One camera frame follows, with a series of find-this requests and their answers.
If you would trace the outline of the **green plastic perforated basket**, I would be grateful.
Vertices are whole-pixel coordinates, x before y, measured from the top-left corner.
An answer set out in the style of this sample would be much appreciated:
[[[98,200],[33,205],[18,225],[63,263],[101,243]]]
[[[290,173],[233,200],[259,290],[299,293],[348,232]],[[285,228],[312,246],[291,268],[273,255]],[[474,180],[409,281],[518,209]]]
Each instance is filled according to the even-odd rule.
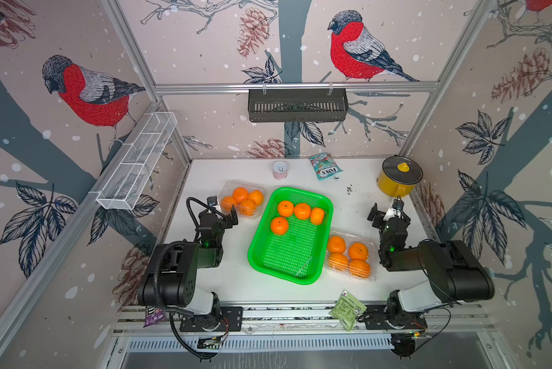
[[[276,235],[271,223],[279,216],[282,201],[307,204],[325,211],[321,224],[287,217],[288,230]],[[325,260],[334,206],[331,200],[314,192],[282,187],[274,190],[248,249],[248,262],[257,272],[300,285],[316,282]]]

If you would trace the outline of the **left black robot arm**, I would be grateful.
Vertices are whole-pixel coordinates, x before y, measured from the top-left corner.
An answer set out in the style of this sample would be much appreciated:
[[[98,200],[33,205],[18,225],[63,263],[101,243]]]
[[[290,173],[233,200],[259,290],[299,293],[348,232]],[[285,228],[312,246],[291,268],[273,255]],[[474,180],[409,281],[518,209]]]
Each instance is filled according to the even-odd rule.
[[[225,231],[239,223],[235,206],[220,212],[212,205],[216,199],[186,199],[195,226],[194,239],[158,244],[137,288],[139,305],[181,315],[183,328],[228,328],[218,295],[196,286],[198,270],[221,264]]]

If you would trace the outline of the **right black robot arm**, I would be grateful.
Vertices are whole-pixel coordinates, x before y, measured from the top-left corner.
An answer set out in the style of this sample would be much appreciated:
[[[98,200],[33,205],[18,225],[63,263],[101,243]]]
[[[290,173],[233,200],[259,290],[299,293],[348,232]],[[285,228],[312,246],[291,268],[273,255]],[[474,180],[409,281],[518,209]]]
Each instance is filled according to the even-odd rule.
[[[390,293],[384,309],[386,323],[402,329],[432,309],[491,300],[494,282],[463,241],[425,239],[416,247],[406,246],[411,219],[403,208],[397,197],[389,208],[390,218],[376,204],[368,214],[368,221],[379,230],[380,265],[389,272],[422,271],[427,279]]]

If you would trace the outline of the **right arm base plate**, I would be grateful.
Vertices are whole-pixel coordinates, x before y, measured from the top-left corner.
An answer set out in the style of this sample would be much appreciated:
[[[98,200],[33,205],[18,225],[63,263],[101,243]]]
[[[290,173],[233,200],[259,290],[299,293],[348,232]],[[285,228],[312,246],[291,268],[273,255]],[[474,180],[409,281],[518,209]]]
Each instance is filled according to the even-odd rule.
[[[370,304],[366,311],[357,318],[359,323],[365,324],[367,330],[410,330],[423,331],[428,324],[423,313],[408,313],[399,309],[397,312],[389,312],[383,304]]]

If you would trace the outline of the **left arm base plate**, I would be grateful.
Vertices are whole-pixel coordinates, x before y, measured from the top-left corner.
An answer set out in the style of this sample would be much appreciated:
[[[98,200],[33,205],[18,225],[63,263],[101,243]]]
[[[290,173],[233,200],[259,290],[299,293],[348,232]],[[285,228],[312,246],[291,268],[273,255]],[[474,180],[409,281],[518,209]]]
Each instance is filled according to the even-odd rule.
[[[209,315],[194,315],[182,318],[180,332],[239,332],[242,329],[242,321],[242,307],[221,307],[220,311],[214,310]]]

